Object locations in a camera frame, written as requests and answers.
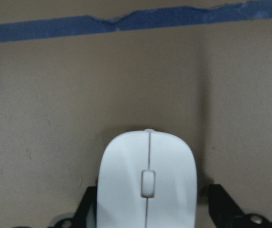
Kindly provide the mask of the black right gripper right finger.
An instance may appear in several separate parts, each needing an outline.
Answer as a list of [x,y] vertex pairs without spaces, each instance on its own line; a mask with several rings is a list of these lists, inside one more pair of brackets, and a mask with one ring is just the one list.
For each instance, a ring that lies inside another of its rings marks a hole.
[[244,211],[220,184],[208,189],[209,215],[216,228],[252,228]]

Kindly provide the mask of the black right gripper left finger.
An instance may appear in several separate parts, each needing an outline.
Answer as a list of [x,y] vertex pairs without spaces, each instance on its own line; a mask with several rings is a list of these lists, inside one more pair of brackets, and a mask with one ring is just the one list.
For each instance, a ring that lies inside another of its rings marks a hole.
[[86,189],[82,200],[73,216],[74,228],[97,227],[97,186]]

